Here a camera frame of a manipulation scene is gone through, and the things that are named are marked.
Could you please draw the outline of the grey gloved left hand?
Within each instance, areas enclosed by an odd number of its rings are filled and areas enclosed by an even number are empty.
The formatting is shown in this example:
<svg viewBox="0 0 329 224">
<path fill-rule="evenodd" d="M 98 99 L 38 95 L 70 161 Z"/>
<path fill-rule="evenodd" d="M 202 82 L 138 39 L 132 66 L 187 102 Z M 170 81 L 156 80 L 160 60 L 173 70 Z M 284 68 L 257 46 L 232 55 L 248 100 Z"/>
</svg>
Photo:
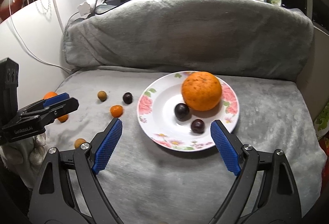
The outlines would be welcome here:
<svg viewBox="0 0 329 224">
<path fill-rule="evenodd" d="M 1 158 L 6 168 L 18 174 L 25 186 L 34 187 L 44 161 L 46 134 L 1 145 Z"/>
</svg>

